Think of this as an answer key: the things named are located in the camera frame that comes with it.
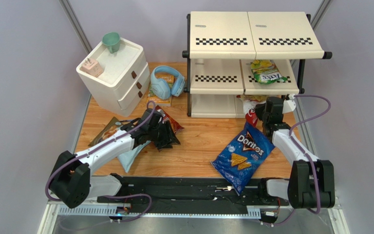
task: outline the wooden table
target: wooden table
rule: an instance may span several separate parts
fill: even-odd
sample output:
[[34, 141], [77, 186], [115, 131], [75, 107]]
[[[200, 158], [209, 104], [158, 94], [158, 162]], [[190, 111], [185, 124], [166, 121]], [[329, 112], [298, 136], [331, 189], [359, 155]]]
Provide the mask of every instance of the wooden table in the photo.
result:
[[[168, 65], [187, 76], [186, 63], [150, 63], [150, 71], [156, 66]], [[100, 108], [92, 98], [83, 123], [76, 151], [85, 150], [93, 138], [109, 123], [112, 117], [131, 119], [140, 117], [146, 109], [146, 96], [140, 101], [130, 117], [122, 117]], [[158, 152], [153, 144], [146, 146], [137, 156], [131, 169], [125, 173], [117, 158], [101, 167], [96, 175], [117, 173], [123, 176], [180, 176], [221, 177], [211, 166], [223, 148], [243, 129], [245, 119], [190, 118], [187, 116], [187, 94], [173, 97], [171, 107], [162, 107], [185, 129], [177, 134], [181, 145]], [[289, 125], [295, 123], [292, 113], [285, 115]], [[261, 121], [258, 128], [262, 130]], [[278, 148], [269, 155], [253, 177], [289, 178], [291, 165]]]

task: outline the green mug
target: green mug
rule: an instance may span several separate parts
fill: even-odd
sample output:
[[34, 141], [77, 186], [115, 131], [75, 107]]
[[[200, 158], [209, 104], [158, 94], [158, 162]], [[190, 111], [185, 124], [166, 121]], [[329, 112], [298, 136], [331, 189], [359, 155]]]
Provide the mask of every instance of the green mug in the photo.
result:
[[121, 37], [118, 33], [107, 33], [102, 38], [102, 43], [109, 49], [111, 54], [119, 50], [121, 45]]

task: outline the white backdrop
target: white backdrop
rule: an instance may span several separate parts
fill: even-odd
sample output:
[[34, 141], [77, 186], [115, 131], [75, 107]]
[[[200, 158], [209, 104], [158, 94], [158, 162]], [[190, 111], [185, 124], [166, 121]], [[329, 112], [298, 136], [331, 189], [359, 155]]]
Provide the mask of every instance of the white backdrop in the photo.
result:
[[[374, 1], [333, 1], [316, 35], [334, 55], [307, 61], [304, 88], [332, 107], [309, 127], [319, 157], [334, 164], [351, 233], [374, 233]], [[307, 117], [326, 108], [322, 100], [302, 104]]]
[[303, 11], [314, 16], [322, 0], [70, 0], [92, 48], [116, 31], [140, 44], [147, 61], [185, 61], [191, 11]]
[[85, 116], [85, 56], [58, 1], [0, 1], [0, 234], [37, 232], [44, 185]]

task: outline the shelf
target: shelf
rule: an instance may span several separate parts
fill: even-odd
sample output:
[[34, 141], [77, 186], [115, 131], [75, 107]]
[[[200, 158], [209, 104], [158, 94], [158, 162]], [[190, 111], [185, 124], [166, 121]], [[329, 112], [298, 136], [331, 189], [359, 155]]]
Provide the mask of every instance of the shelf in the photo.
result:
[[304, 12], [248, 12], [256, 59], [321, 59], [324, 51]]
[[191, 95], [192, 118], [244, 118], [243, 104], [236, 95]]
[[284, 77], [288, 77], [288, 81], [277, 81], [272, 84], [259, 84], [253, 77], [250, 64], [253, 60], [241, 60], [243, 70], [244, 94], [246, 95], [286, 95], [298, 94], [299, 89], [292, 71], [289, 60], [274, 60], [279, 72]]
[[192, 59], [191, 94], [243, 94], [238, 59]]
[[321, 59], [304, 12], [191, 12], [190, 59]]
[[190, 59], [254, 59], [247, 12], [191, 12]]

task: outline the robotic arm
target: robotic arm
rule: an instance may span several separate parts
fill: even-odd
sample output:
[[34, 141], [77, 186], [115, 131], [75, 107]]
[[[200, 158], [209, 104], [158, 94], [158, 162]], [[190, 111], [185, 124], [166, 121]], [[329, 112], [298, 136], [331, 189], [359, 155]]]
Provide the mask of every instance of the robotic arm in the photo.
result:
[[49, 189], [71, 209], [90, 197], [116, 195], [121, 188], [120, 176], [93, 176], [102, 165], [147, 140], [152, 141], [158, 150], [180, 144], [170, 122], [163, 122], [160, 112], [151, 112], [152, 109], [147, 109], [140, 119], [122, 126], [113, 136], [87, 150], [74, 155], [69, 151], [61, 153], [52, 174], [65, 164], [67, 166], [49, 182]]
[[[266, 104], [255, 108], [258, 118], [263, 121], [263, 134], [283, 152], [292, 165], [289, 180], [276, 178], [262, 180], [262, 196], [283, 198], [295, 209], [316, 208], [317, 196], [313, 177], [313, 173], [316, 173], [320, 207], [333, 207], [335, 192], [332, 163], [328, 160], [320, 160], [309, 152], [294, 133], [289, 135], [291, 127], [283, 122], [283, 114], [293, 111], [295, 107], [294, 95], [289, 95], [285, 101], [279, 97], [269, 97]], [[314, 163], [315, 171], [312, 170], [308, 156]]]

